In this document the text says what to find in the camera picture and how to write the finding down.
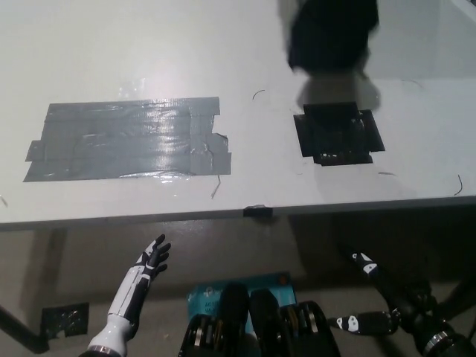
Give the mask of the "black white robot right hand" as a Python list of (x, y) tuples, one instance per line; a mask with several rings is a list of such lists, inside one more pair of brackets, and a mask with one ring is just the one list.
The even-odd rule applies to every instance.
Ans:
[(339, 252), (350, 261), (376, 288), (387, 303), (388, 311), (354, 313), (329, 318), (327, 323), (354, 335), (391, 335), (403, 327), (414, 331), (415, 320), (426, 316), (425, 310), (410, 292), (404, 290), (382, 266), (364, 252), (340, 243)]

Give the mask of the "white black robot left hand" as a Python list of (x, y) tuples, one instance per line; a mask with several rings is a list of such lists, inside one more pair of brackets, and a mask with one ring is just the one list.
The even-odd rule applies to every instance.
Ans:
[(109, 315), (124, 318), (133, 327), (139, 324), (151, 283), (167, 269), (171, 244), (164, 241), (164, 234), (153, 240), (128, 270), (112, 301)]

